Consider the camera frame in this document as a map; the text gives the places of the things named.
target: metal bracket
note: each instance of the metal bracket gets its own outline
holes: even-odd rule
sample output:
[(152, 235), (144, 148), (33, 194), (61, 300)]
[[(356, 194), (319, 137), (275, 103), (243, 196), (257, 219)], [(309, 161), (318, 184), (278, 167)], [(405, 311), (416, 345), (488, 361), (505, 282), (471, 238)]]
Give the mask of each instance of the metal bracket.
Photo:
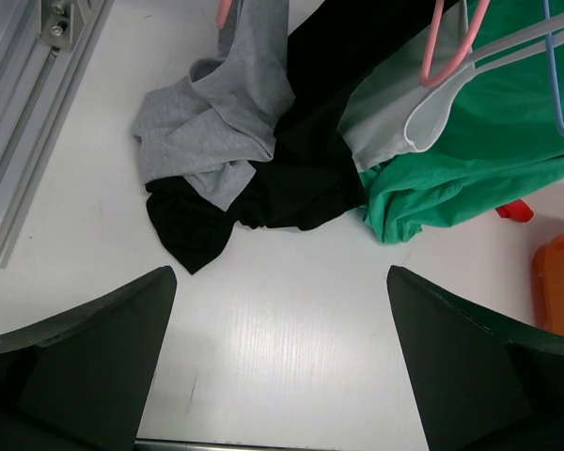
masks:
[(40, 0), (39, 40), (70, 52), (89, 18), (87, 0)]

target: white surface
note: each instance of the white surface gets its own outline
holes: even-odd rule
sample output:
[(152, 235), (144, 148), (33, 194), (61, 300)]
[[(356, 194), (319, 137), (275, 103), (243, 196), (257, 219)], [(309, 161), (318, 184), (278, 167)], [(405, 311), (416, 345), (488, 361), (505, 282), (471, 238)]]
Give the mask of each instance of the white surface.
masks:
[[(293, 1), (293, 23), (320, 1)], [(214, 52), (216, 3), (116, 1), (0, 270), (0, 334), (171, 265), (178, 295), (139, 436), (426, 450), (389, 265), (531, 321), (531, 252), (564, 231), (564, 182), (531, 197), (528, 225), (489, 212), (403, 246), (379, 245), (350, 214), (308, 233), (236, 227), (224, 254), (189, 276), (149, 223), (129, 129), (145, 92)]]

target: gray cloth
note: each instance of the gray cloth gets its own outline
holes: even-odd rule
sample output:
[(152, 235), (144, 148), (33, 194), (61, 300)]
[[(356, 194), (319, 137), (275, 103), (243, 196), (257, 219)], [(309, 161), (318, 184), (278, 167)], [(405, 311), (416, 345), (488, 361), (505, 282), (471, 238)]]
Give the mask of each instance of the gray cloth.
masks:
[(274, 156), (274, 126), (292, 106), (286, 78), (289, 0), (237, 0), (219, 56), (196, 61), (173, 86), (147, 94), (133, 134), (144, 183), (184, 176), (227, 210)]

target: screw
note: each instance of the screw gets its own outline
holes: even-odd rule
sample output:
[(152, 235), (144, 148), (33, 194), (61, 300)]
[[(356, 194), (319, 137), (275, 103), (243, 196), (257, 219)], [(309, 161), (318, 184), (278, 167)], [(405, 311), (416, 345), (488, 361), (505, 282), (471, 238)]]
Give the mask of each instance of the screw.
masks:
[(50, 29), (50, 34), (53, 36), (61, 36), (64, 32), (65, 30), (60, 25), (55, 25)]
[(65, 9), (63, 8), (63, 6), (59, 3), (53, 3), (53, 12), (55, 14), (58, 14), (59, 16), (64, 16), (65, 15)]

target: black cloth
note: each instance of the black cloth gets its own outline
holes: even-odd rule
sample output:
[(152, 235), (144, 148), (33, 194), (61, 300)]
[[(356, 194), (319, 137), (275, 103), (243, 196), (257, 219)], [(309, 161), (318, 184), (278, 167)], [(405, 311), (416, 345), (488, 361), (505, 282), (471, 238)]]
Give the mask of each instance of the black cloth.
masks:
[[(457, 0), (445, 1), (445, 8)], [(431, 23), (435, 0), (326, 0), (289, 36), (288, 77), (296, 96), (280, 118), (274, 158), (223, 212), (182, 177), (147, 184), (149, 217), (164, 247), (195, 273), (246, 226), (316, 228), (367, 198), (337, 125), (355, 88)]]

